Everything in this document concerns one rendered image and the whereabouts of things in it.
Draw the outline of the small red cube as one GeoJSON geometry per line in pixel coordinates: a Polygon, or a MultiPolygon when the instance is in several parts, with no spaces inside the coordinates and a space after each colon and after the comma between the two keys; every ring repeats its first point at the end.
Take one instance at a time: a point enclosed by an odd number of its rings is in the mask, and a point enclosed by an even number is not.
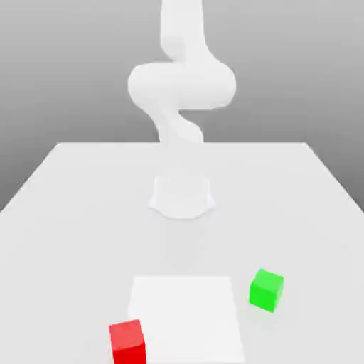
{"type": "Polygon", "coordinates": [[[146,345],[139,319],[109,326],[114,364],[146,364],[146,345]]]}

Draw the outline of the small green cube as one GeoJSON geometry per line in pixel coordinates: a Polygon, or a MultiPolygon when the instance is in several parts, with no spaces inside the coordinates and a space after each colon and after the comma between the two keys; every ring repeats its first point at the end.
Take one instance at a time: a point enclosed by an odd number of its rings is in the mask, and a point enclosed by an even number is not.
{"type": "Polygon", "coordinates": [[[274,313],[283,288],[283,276],[259,269],[250,285],[249,303],[274,313]]]}

